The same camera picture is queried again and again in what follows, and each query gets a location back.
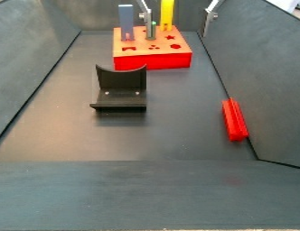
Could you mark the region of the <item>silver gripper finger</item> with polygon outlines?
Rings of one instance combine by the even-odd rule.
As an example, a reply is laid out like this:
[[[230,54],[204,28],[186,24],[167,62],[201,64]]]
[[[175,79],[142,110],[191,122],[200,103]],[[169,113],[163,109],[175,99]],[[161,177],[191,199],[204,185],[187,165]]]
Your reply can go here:
[[[218,7],[218,2],[220,0],[213,0],[210,5],[206,8],[206,19],[205,19],[205,24],[204,24],[204,29],[202,29],[202,36],[206,36],[208,27],[216,15],[216,9]]]

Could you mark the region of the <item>silver gripper finger centre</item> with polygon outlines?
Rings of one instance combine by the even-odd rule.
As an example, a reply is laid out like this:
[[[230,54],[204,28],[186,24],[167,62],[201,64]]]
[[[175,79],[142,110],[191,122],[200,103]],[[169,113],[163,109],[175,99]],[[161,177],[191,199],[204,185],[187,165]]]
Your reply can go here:
[[[153,40],[155,38],[155,33],[153,29],[153,11],[147,7],[145,0],[135,0],[139,5],[142,12],[139,13],[139,18],[143,19],[145,29],[146,29],[146,39]]]

